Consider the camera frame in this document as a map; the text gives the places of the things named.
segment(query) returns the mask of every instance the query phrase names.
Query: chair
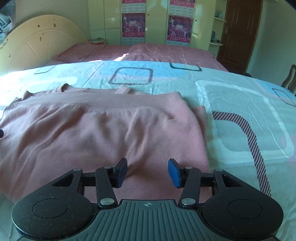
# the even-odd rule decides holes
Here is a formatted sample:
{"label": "chair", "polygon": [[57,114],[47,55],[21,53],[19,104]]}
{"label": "chair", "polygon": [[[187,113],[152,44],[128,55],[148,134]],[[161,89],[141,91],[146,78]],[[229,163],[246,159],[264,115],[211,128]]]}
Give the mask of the chair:
{"label": "chair", "polygon": [[286,80],[281,85],[296,96],[296,65],[293,64]]}

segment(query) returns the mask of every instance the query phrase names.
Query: pink blanket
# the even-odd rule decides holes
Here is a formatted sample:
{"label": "pink blanket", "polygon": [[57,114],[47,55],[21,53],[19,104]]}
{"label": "pink blanket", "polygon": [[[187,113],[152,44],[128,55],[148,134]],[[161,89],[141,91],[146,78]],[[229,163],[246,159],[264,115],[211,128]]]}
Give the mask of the pink blanket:
{"label": "pink blanket", "polygon": [[[195,110],[202,114],[203,107]],[[148,95],[64,85],[26,92],[0,121],[0,191],[13,202],[73,168],[94,172],[128,160],[120,199],[177,199],[167,161],[208,172],[201,128],[178,92]],[[91,190],[86,196],[96,202]],[[200,202],[211,196],[201,190]]]}
{"label": "pink blanket", "polygon": [[48,65],[97,60],[171,62],[227,71],[208,51],[184,46],[147,43],[133,46],[76,44],[53,57],[54,62],[51,61]]}

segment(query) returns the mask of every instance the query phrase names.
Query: crosshair symbol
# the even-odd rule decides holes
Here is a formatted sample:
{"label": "crosshair symbol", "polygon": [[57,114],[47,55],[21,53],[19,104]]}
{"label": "crosshair symbol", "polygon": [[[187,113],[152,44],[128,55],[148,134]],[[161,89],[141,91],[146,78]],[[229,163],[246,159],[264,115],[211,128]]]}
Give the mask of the crosshair symbol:
{"label": "crosshair symbol", "polygon": [[150,206],[152,205],[152,203],[150,203],[150,202],[146,202],[146,203],[144,203],[144,205],[145,205],[146,207],[150,207]]}

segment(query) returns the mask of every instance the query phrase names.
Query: gray ribbed plate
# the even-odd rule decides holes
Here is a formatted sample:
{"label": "gray ribbed plate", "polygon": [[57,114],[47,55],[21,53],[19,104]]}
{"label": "gray ribbed plate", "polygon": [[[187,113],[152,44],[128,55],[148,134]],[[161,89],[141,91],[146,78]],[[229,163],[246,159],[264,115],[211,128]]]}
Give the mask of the gray ribbed plate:
{"label": "gray ribbed plate", "polygon": [[123,200],[102,210],[83,231],[66,241],[226,241],[211,232],[193,210],[173,200]]}

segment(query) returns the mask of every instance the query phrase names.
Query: door frame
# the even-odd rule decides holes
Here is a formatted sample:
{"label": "door frame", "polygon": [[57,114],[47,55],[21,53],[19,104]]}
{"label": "door frame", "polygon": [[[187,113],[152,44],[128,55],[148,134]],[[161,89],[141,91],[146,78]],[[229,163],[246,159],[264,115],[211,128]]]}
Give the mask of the door frame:
{"label": "door frame", "polygon": [[[229,1],[247,1],[247,0],[228,0],[227,1],[227,5],[226,5],[226,11],[225,11],[225,18],[224,19],[227,19],[226,16],[227,16],[227,11],[228,11],[228,2]],[[255,39],[253,41],[253,46],[252,46],[252,50],[250,52],[250,56],[249,56],[249,59],[248,59],[248,62],[247,62],[247,66],[244,70],[244,74],[247,72],[247,69],[248,69],[248,66],[249,66],[249,63],[250,63],[250,60],[251,60],[251,57],[253,55],[253,50],[254,50],[254,47],[255,47],[255,44],[256,44],[256,40],[257,40],[257,36],[258,36],[258,30],[259,30],[259,26],[260,26],[260,22],[261,22],[261,16],[262,16],[262,9],[263,9],[263,0],[260,0],[260,14],[259,14],[259,21],[258,21],[258,25],[257,25],[257,29],[256,29],[256,33],[255,33]],[[222,31],[222,37],[221,37],[221,42],[223,43],[223,38],[224,38],[224,35],[225,35],[225,28],[226,28],[226,25],[227,24],[224,24],[223,26],[223,31]],[[218,51],[218,54],[217,54],[217,59],[219,57],[219,54],[220,54],[220,50],[221,48],[219,48],[219,51]]]}

